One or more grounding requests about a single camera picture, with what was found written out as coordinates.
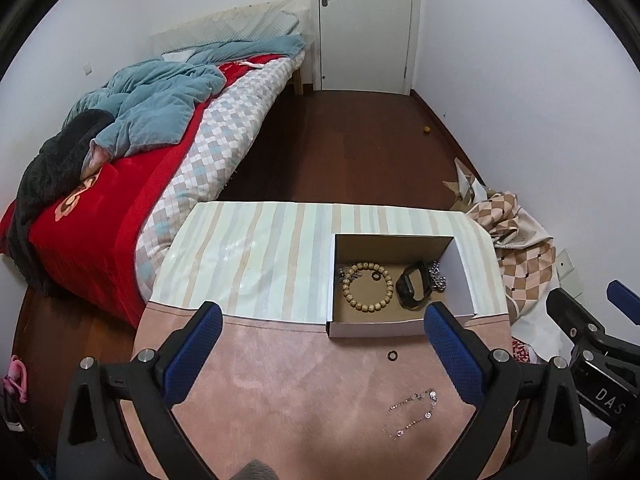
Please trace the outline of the pink striped table cloth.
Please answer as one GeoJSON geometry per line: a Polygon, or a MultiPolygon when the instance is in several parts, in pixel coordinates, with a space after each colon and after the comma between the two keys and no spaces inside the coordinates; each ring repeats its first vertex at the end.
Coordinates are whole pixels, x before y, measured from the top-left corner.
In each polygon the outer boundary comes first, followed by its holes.
{"type": "Polygon", "coordinates": [[[222,478],[261,460],[283,479],[425,479],[472,414],[424,336],[326,334],[336,234],[452,236],[477,307],[472,329],[491,348],[510,346],[491,239],[460,212],[198,205],[168,249],[134,348],[157,348],[206,300],[222,307],[221,337],[175,409],[222,478]]]}

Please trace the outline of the white power strip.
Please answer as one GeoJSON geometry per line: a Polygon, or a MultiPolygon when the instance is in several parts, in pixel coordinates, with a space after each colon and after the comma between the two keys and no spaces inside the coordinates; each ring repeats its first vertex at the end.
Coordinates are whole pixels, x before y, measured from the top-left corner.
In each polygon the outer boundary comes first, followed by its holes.
{"type": "Polygon", "coordinates": [[[558,276],[560,287],[568,292],[572,298],[582,300],[584,286],[582,286],[582,280],[567,249],[561,250],[556,255],[555,272],[558,276]]]}

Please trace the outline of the white plastic bag red print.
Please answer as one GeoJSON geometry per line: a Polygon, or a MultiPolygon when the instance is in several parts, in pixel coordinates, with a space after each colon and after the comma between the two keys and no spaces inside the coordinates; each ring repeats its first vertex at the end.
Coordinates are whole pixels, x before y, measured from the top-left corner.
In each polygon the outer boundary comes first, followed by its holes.
{"type": "Polygon", "coordinates": [[[548,315],[548,296],[546,292],[532,310],[523,314],[512,325],[511,332],[516,339],[528,344],[538,358],[549,361],[555,356],[562,356],[570,362],[573,344],[548,315]]]}

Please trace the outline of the black fuzzy garment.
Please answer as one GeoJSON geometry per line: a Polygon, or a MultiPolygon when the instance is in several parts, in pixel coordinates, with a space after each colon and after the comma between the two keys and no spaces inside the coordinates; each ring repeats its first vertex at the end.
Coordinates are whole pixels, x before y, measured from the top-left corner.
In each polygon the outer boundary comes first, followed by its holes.
{"type": "Polygon", "coordinates": [[[51,204],[78,187],[90,141],[112,122],[114,116],[106,110],[85,110],[44,142],[2,217],[2,255],[13,260],[27,284],[43,292],[52,287],[52,280],[29,241],[30,228],[51,204]]]}

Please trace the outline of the red blanket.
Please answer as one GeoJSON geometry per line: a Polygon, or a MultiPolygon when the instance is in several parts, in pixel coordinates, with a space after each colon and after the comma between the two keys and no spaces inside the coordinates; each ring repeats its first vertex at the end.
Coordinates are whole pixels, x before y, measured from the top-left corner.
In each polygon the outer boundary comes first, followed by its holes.
{"type": "MultiPolygon", "coordinates": [[[[222,64],[226,88],[249,68],[262,68],[276,58],[283,56],[258,55],[222,64]]],[[[139,325],[147,303],[137,290],[134,270],[140,231],[186,157],[205,107],[215,98],[196,107],[179,144],[108,162],[40,214],[29,241],[52,280],[45,294],[75,295],[131,326],[139,325]]]]}

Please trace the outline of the beige checkered cloth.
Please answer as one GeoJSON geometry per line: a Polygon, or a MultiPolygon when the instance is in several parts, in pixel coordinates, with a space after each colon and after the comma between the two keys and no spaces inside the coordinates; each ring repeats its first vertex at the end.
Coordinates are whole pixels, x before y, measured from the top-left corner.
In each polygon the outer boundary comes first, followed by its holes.
{"type": "Polygon", "coordinates": [[[551,286],[553,237],[511,192],[494,193],[467,213],[490,236],[512,322],[533,310],[551,286]]]}

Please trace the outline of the blue quilted jacket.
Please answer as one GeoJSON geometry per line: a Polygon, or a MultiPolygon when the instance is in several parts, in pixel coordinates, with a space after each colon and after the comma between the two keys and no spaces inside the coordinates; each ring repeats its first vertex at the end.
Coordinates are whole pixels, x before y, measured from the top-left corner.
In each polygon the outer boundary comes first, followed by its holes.
{"type": "Polygon", "coordinates": [[[104,86],[86,93],[65,120],[70,122],[85,110],[112,114],[114,122],[93,140],[111,158],[175,145],[186,132],[195,107],[224,88],[227,77],[220,64],[262,54],[292,58],[304,47],[302,36],[285,35],[206,44],[180,62],[150,58],[122,68],[104,86]]]}

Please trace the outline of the black fitness band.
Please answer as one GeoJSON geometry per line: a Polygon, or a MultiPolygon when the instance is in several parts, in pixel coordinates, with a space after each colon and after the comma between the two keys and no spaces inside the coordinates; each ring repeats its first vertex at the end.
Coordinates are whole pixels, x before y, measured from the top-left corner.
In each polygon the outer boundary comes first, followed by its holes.
{"type": "Polygon", "coordinates": [[[426,263],[423,260],[419,260],[407,266],[396,281],[395,289],[402,308],[416,311],[424,307],[432,292],[434,292],[433,281],[430,272],[427,270],[426,263]],[[416,273],[419,274],[421,282],[421,297],[416,294],[416,286],[413,285],[412,277],[416,273]]]}

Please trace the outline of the white door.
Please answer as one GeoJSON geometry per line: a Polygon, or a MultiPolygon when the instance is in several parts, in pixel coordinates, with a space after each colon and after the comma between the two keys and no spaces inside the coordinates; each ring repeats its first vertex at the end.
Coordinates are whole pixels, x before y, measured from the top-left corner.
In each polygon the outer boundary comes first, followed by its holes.
{"type": "Polygon", "coordinates": [[[420,0],[316,0],[324,91],[406,94],[420,0]]]}

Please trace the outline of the checkered bed sheet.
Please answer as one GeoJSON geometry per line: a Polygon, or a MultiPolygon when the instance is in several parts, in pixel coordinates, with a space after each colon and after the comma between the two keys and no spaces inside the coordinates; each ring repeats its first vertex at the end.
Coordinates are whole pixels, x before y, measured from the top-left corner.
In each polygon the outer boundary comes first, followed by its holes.
{"type": "Polygon", "coordinates": [[[305,55],[276,58],[247,73],[221,91],[204,110],[191,147],[140,231],[134,251],[137,290],[143,301],[168,249],[199,203],[221,193],[254,143],[264,119],[305,55]]]}

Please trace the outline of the pink slippers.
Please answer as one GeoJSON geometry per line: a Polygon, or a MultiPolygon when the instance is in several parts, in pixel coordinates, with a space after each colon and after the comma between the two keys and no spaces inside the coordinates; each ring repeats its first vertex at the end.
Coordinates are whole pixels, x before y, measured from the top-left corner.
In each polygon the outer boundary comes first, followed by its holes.
{"type": "Polygon", "coordinates": [[[17,356],[11,356],[6,376],[2,378],[2,385],[11,396],[17,396],[18,402],[27,402],[27,370],[17,356]]]}

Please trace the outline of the white cardboard box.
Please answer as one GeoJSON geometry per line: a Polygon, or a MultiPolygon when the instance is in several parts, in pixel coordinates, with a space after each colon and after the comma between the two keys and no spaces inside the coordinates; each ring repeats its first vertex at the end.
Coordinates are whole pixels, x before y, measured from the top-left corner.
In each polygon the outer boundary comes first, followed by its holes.
{"type": "Polygon", "coordinates": [[[452,236],[336,234],[328,336],[424,333],[426,307],[441,302],[461,323],[477,314],[462,250],[452,236]]]}

